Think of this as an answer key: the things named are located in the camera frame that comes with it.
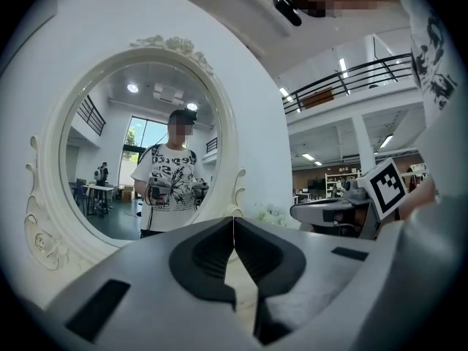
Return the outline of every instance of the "black metal railing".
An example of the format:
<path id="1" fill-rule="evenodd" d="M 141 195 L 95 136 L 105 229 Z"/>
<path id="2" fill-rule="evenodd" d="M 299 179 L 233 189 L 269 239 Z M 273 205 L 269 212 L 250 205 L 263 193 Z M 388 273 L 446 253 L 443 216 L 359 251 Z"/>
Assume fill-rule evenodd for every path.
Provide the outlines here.
<path id="1" fill-rule="evenodd" d="M 377 59 L 310 83 L 283 97 L 284 112 L 309 109 L 352 91 L 383 86 L 411 76 L 411 53 Z"/>
<path id="2" fill-rule="evenodd" d="M 78 114 L 99 136 L 101 136 L 105 121 L 96 109 L 96 106 L 89 95 L 83 100 L 78 108 Z"/>
<path id="3" fill-rule="evenodd" d="M 215 137 L 214 139 L 206 143 L 206 153 L 213 151 L 215 149 L 218 149 L 218 137 Z"/>

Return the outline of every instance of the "ceiling light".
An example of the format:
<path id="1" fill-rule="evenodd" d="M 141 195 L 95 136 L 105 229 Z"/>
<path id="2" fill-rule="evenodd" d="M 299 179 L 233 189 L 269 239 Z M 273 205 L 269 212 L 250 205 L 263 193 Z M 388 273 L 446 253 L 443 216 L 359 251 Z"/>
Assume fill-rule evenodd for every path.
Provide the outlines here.
<path id="1" fill-rule="evenodd" d="M 342 72 L 346 72 L 346 64 L 344 63 L 344 58 L 339 59 L 339 66 L 341 67 Z M 343 73 L 343 78 L 348 78 L 348 73 Z"/>
<path id="2" fill-rule="evenodd" d="M 134 85 L 133 83 L 130 83 L 128 86 L 127 86 L 128 90 L 130 92 L 132 92 L 133 94 L 136 94 L 138 92 L 138 87 L 136 85 Z"/>
<path id="3" fill-rule="evenodd" d="M 190 102 L 189 104 L 187 104 L 187 108 L 189 108 L 190 110 L 193 110 L 194 112 L 198 109 L 198 106 L 192 102 Z"/>
<path id="4" fill-rule="evenodd" d="M 281 87 L 279 89 L 279 92 L 281 92 L 283 94 L 284 97 L 287 97 L 286 100 L 288 102 L 292 102 L 293 98 L 287 93 L 286 89 L 284 87 Z"/>
<path id="5" fill-rule="evenodd" d="M 382 143 L 382 145 L 380 146 L 380 148 L 384 148 L 384 147 L 388 144 L 388 142 L 391 141 L 392 138 L 393 138 L 393 134 L 388 135 L 388 136 L 385 138 L 385 140 L 383 141 L 383 143 Z"/>

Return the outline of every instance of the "black rubber pad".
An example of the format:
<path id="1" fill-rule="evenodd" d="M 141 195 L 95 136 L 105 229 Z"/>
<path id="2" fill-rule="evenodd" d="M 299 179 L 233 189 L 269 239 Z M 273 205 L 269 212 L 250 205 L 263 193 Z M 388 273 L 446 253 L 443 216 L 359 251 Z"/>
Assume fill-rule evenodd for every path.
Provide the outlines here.
<path id="1" fill-rule="evenodd" d="M 130 285 L 111 279 L 66 324 L 68 330 L 92 342 L 127 293 Z"/>
<path id="2" fill-rule="evenodd" d="M 364 261 L 369 254 L 367 252 L 358 251 L 356 249 L 346 249 L 344 247 L 336 247 L 331 253 L 359 261 Z"/>

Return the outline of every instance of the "black sticker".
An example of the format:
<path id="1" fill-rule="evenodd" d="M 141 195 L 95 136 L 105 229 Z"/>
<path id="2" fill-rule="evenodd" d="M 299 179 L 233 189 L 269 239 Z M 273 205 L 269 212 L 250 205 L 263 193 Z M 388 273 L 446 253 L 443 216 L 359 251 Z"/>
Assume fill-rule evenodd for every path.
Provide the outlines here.
<path id="1" fill-rule="evenodd" d="M 390 164 L 370 180 L 382 212 L 391 209 L 404 196 L 404 188 L 395 167 Z"/>

